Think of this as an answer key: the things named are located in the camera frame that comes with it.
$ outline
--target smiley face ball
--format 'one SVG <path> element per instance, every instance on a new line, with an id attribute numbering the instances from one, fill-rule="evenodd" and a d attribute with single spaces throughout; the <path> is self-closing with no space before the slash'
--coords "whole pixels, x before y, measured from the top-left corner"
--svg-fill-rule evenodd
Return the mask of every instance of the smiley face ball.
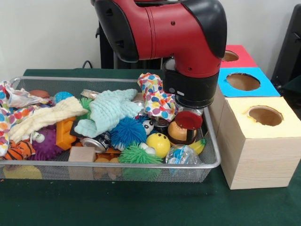
<path id="1" fill-rule="evenodd" d="M 170 142 L 167 136 L 162 133 L 150 135 L 146 140 L 146 144 L 153 147 L 156 150 L 156 156 L 160 158 L 165 158 L 170 149 Z"/>

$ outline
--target wood grain box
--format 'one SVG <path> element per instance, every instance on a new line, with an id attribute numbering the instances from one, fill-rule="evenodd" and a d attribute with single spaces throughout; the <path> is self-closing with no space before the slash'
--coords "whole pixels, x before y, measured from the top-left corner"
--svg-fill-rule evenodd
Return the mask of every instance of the wood grain box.
<path id="1" fill-rule="evenodd" d="M 225 97 L 279 97 L 270 80 L 258 67 L 221 68 L 214 101 L 209 106 L 217 134 Z"/>
<path id="2" fill-rule="evenodd" d="M 217 142 L 230 189 L 285 187 L 301 158 L 301 121 L 283 97 L 226 98 Z"/>
<path id="3" fill-rule="evenodd" d="M 258 67 L 242 45 L 227 45 L 221 68 Z"/>

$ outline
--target round hole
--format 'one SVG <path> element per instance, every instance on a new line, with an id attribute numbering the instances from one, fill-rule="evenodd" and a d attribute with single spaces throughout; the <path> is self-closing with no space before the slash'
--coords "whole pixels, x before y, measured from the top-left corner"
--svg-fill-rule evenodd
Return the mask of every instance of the round hole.
<path id="1" fill-rule="evenodd" d="M 256 122 L 267 126 L 279 125 L 283 120 L 281 113 L 267 106 L 256 106 L 251 108 L 249 116 L 254 118 Z"/>
<path id="2" fill-rule="evenodd" d="M 236 53 L 226 50 L 225 55 L 222 60 L 230 62 L 230 61 L 237 61 L 238 59 L 239 59 L 239 56 Z"/>
<path id="3" fill-rule="evenodd" d="M 239 90 L 251 91 L 260 87 L 260 82 L 246 73 L 234 73 L 227 76 L 228 83 Z"/>

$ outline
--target metal basket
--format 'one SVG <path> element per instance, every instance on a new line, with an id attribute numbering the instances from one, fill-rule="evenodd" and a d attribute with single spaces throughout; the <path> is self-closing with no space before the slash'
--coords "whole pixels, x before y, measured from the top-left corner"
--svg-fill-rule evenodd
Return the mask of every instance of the metal basket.
<path id="1" fill-rule="evenodd" d="M 80 97 L 83 89 L 98 92 L 108 89 L 140 90 L 137 80 L 129 79 L 20 77 L 11 83 L 16 89 L 42 89 L 52 96 L 60 91 L 68 91 Z M 53 161 L 0 161 L 0 178 L 202 182 L 210 170 L 221 162 L 208 108 L 204 109 L 204 121 L 208 132 L 204 136 L 206 146 L 199 155 L 202 162 L 199 165 L 68 162 L 69 152 L 66 151 Z M 203 133 L 199 129 L 197 139 L 201 138 Z"/>

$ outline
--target polka dot fabric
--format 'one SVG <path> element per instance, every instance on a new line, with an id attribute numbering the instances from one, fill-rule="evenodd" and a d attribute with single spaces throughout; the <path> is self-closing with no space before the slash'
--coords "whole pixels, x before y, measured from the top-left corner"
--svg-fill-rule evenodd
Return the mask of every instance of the polka dot fabric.
<path id="1" fill-rule="evenodd" d="M 163 82 L 156 74 L 141 74 L 138 79 L 149 117 L 172 121 L 175 117 L 174 95 L 163 91 Z"/>

